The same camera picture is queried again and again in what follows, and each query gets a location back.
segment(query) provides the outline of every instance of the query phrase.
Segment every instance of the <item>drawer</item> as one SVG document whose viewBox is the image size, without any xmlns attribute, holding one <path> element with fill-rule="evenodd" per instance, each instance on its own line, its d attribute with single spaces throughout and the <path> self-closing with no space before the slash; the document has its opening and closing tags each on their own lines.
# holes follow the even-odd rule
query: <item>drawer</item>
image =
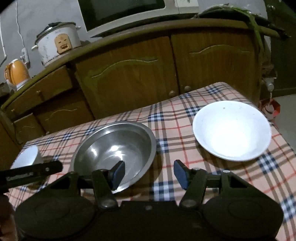
<svg viewBox="0 0 296 241">
<path fill-rule="evenodd" d="M 10 119 L 14 119 L 20 114 L 71 88 L 73 88 L 73 84 L 68 70 L 66 66 L 62 66 L 39 80 L 17 97 L 6 108 L 5 113 Z"/>
<path fill-rule="evenodd" d="M 22 145 L 45 135 L 45 131 L 33 114 L 29 114 L 14 122 L 15 130 L 22 140 Z"/>
<path fill-rule="evenodd" d="M 34 113 L 49 133 L 94 120 L 80 91 L 49 101 L 38 107 Z"/>
</svg>

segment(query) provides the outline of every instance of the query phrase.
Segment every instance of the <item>cabinet handle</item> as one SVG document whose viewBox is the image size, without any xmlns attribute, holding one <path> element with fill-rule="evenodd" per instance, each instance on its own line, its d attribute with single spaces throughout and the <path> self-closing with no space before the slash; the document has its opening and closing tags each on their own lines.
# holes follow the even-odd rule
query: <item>cabinet handle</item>
<svg viewBox="0 0 296 241">
<path fill-rule="evenodd" d="M 171 98 L 176 96 L 176 91 L 170 91 L 168 94 Z"/>
<path fill-rule="evenodd" d="M 267 7 L 268 7 L 270 10 L 273 10 L 273 11 L 276 9 L 274 5 L 269 5 L 269 4 L 268 4 Z"/>
<path fill-rule="evenodd" d="M 188 85 L 187 85 L 187 86 L 185 86 L 185 88 L 184 88 L 184 89 L 185 89 L 185 91 L 186 91 L 186 92 L 189 92 L 189 91 L 191 91 L 191 87 L 190 87 L 190 86 L 188 86 Z"/>
</svg>

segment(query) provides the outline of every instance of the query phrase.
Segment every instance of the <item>white bowl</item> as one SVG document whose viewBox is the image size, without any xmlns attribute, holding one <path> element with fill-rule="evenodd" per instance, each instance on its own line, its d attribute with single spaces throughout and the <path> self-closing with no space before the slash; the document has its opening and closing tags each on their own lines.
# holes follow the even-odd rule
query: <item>white bowl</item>
<svg viewBox="0 0 296 241">
<path fill-rule="evenodd" d="M 40 151 L 36 145 L 30 146 L 25 149 L 19 156 L 15 159 L 10 169 L 26 167 L 33 164 L 43 163 Z"/>
<path fill-rule="evenodd" d="M 193 132 L 200 145 L 230 161 L 248 161 L 269 146 L 271 129 L 256 108 L 237 101 L 218 101 L 203 107 L 194 117 Z"/>
</svg>

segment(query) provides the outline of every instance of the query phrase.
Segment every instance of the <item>power cord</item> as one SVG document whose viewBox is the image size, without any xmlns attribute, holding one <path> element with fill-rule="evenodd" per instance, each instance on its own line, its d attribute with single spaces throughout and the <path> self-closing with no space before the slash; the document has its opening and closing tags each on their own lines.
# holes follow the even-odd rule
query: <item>power cord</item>
<svg viewBox="0 0 296 241">
<path fill-rule="evenodd" d="M 1 44 L 2 44 L 2 49 L 3 49 L 3 53 L 4 53 L 4 58 L 3 58 L 2 62 L 0 63 L 0 67 L 1 67 L 3 65 L 3 63 L 7 60 L 7 55 L 6 55 L 6 52 L 5 52 L 3 38 L 2 38 L 1 15 L 0 15 L 0 38 L 1 38 Z"/>
<path fill-rule="evenodd" d="M 24 39 L 23 39 L 22 35 L 20 34 L 20 26 L 19 26 L 18 20 L 17 20 L 17 16 L 18 16 L 18 12 L 17 12 L 17 0 L 15 0 L 15 3 L 16 3 L 16 5 L 15 5 L 15 11 L 16 11 L 15 20 L 17 22 L 17 32 L 18 32 L 18 34 L 20 35 L 20 37 L 22 39 L 22 46 L 25 47 Z"/>
</svg>

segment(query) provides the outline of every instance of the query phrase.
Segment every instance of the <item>gray wall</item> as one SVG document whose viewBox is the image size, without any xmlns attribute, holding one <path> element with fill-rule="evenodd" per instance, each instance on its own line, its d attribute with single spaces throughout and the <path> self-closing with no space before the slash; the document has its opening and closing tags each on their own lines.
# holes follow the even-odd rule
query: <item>gray wall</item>
<svg viewBox="0 0 296 241">
<path fill-rule="evenodd" d="M 254 13 L 260 13 L 267 17 L 264 0 L 199 0 L 200 12 L 214 4 L 231 3 L 239 7 L 247 7 Z M 18 0 L 18 22 L 20 32 L 24 38 L 25 46 L 28 49 L 31 68 L 30 76 L 38 74 L 44 69 L 38 51 L 31 51 L 34 46 L 36 35 L 51 22 L 76 22 L 82 28 L 78 31 L 80 40 L 96 41 L 89 38 L 84 27 L 77 0 Z M 3 42 L 7 54 L 7 60 L 0 68 L 0 82 L 4 82 L 5 66 L 13 59 L 19 58 L 22 50 L 22 40 L 17 33 L 15 20 L 15 2 L 1 13 L 1 28 Z M 3 60 L 2 48 L 0 49 L 0 62 Z"/>
</svg>

